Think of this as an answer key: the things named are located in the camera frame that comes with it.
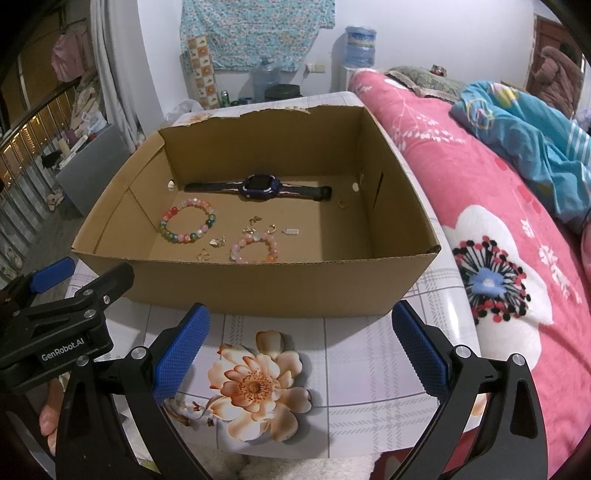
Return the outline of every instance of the floral fabric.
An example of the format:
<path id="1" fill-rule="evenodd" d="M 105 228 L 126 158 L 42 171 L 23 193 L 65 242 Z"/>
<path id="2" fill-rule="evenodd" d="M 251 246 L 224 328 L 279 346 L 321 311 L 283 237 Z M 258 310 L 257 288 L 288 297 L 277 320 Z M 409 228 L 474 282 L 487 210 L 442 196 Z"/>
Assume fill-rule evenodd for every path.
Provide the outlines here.
<path id="1" fill-rule="evenodd" d="M 320 28 L 335 26 L 335 0 L 184 0 L 181 48 L 184 68 L 192 72 L 190 38 L 207 35 L 213 65 L 250 70 L 267 56 L 282 70 L 296 71 Z"/>
<path id="2" fill-rule="evenodd" d="M 591 424 L 591 288 L 578 246 L 519 174 L 449 117 L 449 104 L 392 83 L 360 72 L 350 89 L 401 150 L 443 226 L 482 356 L 527 359 L 550 477 Z"/>

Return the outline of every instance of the watch strap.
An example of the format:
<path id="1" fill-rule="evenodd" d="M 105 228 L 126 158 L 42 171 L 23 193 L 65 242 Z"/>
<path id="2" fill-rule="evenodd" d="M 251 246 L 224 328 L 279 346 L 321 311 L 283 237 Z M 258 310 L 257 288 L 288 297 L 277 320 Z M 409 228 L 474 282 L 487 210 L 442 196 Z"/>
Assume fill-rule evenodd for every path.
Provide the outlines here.
<path id="1" fill-rule="evenodd" d="M 288 183 L 284 183 L 279 192 L 279 196 L 281 197 L 305 197 L 317 201 L 330 200 L 331 195 L 331 187 L 308 187 L 305 185 L 290 185 Z"/>
<path id="2" fill-rule="evenodd" d="M 192 182 L 185 185 L 185 192 L 210 192 L 210 193 L 224 193 L 224 192 L 238 192 L 238 187 L 242 185 L 241 181 L 220 181 L 213 183 L 199 183 Z"/>

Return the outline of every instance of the brown coat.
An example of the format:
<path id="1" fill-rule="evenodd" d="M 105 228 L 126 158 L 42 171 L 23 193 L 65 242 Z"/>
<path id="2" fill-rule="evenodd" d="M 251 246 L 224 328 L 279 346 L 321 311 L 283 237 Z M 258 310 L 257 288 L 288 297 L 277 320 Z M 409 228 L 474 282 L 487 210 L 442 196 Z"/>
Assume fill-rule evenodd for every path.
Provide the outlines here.
<path id="1" fill-rule="evenodd" d="M 544 47 L 544 64 L 534 73 L 542 84 L 538 98 L 571 118 L 579 104 L 583 73 L 570 58 L 555 47 Z"/>

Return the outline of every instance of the green can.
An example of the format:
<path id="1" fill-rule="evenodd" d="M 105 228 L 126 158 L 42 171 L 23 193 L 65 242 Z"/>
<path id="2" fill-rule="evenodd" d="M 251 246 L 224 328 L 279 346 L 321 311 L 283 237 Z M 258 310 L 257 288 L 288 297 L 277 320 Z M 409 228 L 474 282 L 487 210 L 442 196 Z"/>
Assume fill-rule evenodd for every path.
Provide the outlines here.
<path id="1" fill-rule="evenodd" d="M 227 90 L 222 90 L 220 93 L 220 105 L 222 108 L 230 106 L 230 95 L 228 95 Z"/>

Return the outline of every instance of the blue gripper pad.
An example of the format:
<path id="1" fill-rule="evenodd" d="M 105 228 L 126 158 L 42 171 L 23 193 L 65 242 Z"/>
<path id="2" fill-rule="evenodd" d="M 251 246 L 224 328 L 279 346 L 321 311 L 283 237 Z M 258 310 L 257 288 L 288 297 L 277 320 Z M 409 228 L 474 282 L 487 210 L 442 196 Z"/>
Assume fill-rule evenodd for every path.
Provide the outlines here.
<path id="1" fill-rule="evenodd" d="M 35 272 L 29 283 L 31 293 L 43 293 L 74 274 L 76 263 L 70 257 L 62 258 L 54 264 Z"/>
<path id="2" fill-rule="evenodd" d="M 422 324 L 406 300 L 399 301 L 392 308 L 392 328 L 425 392 L 444 402 L 450 391 L 447 383 L 448 367 L 425 333 Z"/>
<path id="3" fill-rule="evenodd" d="M 152 395 L 158 405 L 174 397 L 209 331 L 209 310 L 199 306 L 154 368 Z"/>

